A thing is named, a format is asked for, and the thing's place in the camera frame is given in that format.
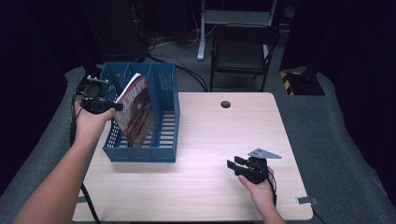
book cover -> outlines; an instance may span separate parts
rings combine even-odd
[[[123,110],[117,112],[114,119],[130,147],[142,147],[153,127],[147,79],[136,73],[116,103],[123,104]]]

wooden table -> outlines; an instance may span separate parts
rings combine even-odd
[[[268,160],[275,171],[277,210],[286,220],[310,219],[289,139],[271,93],[181,92],[176,163],[110,162],[99,140],[85,186],[102,221],[260,220],[249,192],[227,168],[234,156],[257,147],[282,156]],[[220,103],[228,101],[231,107]],[[93,220],[79,203],[73,220]]]

black device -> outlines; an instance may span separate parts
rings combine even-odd
[[[101,114],[109,108],[115,108],[116,111],[122,111],[123,104],[116,104],[106,100],[107,81],[92,77],[87,77],[87,79],[91,83],[86,85],[84,88],[84,99],[81,99],[82,108],[93,114]]]
[[[273,192],[274,205],[276,205],[276,188],[269,178],[271,174],[268,170],[267,159],[265,159],[265,157],[271,159],[281,159],[281,157],[260,148],[250,152],[248,155],[250,155],[250,157],[247,160],[237,156],[233,158],[234,162],[227,160],[227,167],[232,169],[235,175],[242,175],[256,185],[268,179],[268,183]]]

